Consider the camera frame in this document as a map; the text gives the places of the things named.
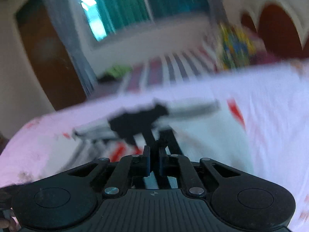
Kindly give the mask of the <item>red black striped white sweater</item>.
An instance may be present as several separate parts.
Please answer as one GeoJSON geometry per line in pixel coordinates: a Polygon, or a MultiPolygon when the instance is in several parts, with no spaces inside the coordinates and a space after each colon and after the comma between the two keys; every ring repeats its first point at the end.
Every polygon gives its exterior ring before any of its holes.
{"type": "Polygon", "coordinates": [[[159,139],[170,154],[183,154],[194,162],[208,157],[253,174],[254,166],[243,115],[235,102],[220,101],[156,103],[134,111],[122,111],[108,119],[74,128],[79,142],[63,170],[72,169],[100,157],[118,161],[125,152],[112,148],[115,142],[141,152],[144,145],[159,139]]]}

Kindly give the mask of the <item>green and black clothes pile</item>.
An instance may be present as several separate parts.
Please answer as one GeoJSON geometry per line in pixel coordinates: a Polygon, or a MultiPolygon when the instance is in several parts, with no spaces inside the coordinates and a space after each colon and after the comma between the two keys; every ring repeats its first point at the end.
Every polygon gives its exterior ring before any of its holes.
{"type": "Polygon", "coordinates": [[[100,83],[121,80],[124,75],[130,73],[132,68],[125,65],[114,65],[108,68],[97,80],[100,83]]]}

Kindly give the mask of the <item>pink floral bed sheet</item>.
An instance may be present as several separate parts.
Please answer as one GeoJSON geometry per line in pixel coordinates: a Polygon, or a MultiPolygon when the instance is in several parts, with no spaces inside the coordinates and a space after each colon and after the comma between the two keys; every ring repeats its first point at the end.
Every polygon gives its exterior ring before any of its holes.
{"type": "Polygon", "coordinates": [[[79,142],[74,128],[156,103],[233,99],[243,115],[254,175],[288,189],[296,201],[289,228],[308,231],[308,77],[288,64],[260,66],[192,82],[100,97],[35,118],[1,154],[1,186],[58,172],[79,142]]]}

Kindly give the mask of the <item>brown wooden door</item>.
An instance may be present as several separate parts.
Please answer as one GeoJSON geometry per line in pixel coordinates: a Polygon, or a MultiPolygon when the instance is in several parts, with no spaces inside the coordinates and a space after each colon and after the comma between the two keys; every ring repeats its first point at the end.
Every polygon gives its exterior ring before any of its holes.
{"type": "Polygon", "coordinates": [[[54,109],[84,102],[86,94],[43,0],[28,0],[15,18],[28,60],[54,109]]]}

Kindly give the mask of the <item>striped purple white bed sheet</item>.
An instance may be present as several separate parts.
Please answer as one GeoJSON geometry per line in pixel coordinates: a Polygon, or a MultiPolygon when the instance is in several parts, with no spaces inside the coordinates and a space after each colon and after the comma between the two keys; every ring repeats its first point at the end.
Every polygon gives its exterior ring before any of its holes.
{"type": "Polygon", "coordinates": [[[167,53],[131,67],[119,80],[99,84],[93,96],[142,92],[151,87],[195,81],[217,70],[215,47],[203,40],[196,49],[167,53]]]}

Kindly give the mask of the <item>colourful floral pillow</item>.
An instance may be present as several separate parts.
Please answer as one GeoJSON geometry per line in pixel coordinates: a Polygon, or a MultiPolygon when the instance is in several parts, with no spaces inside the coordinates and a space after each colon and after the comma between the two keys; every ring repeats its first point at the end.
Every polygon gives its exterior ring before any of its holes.
{"type": "Polygon", "coordinates": [[[256,47],[249,36],[239,27],[219,24],[217,62],[223,70],[233,70],[250,65],[256,47]]]}

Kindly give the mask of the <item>red heart-shaped headboard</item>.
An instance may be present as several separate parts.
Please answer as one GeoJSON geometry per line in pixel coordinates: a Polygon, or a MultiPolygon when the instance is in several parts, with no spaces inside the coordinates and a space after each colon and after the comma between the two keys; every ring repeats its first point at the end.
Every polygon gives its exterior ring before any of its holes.
{"type": "Polygon", "coordinates": [[[266,51],[277,58],[308,58],[308,38],[304,45],[291,16],[275,3],[263,7],[258,23],[255,24],[247,11],[242,12],[240,22],[256,33],[265,44],[266,51]]]}

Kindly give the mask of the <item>window with teal glass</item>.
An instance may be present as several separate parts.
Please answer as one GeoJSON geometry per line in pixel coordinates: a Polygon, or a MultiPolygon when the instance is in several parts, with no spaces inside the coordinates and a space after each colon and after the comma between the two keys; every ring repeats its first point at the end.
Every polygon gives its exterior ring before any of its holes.
{"type": "Polygon", "coordinates": [[[74,0],[85,17],[91,47],[124,37],[129,30],[147,27],[192,13],[209,13],[208,0],[74,0]]]}

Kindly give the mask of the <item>grey curtain left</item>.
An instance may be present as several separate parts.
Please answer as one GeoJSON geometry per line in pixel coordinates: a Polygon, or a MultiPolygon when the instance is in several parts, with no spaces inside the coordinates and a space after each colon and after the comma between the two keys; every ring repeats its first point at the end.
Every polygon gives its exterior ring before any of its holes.
{"type": "Polygon", "coordinates": [[[86,94],[90,96],[96,85],[96,76],[82,52],[69,0],[43,0],[52,25],[65,46],[86,94]]]}

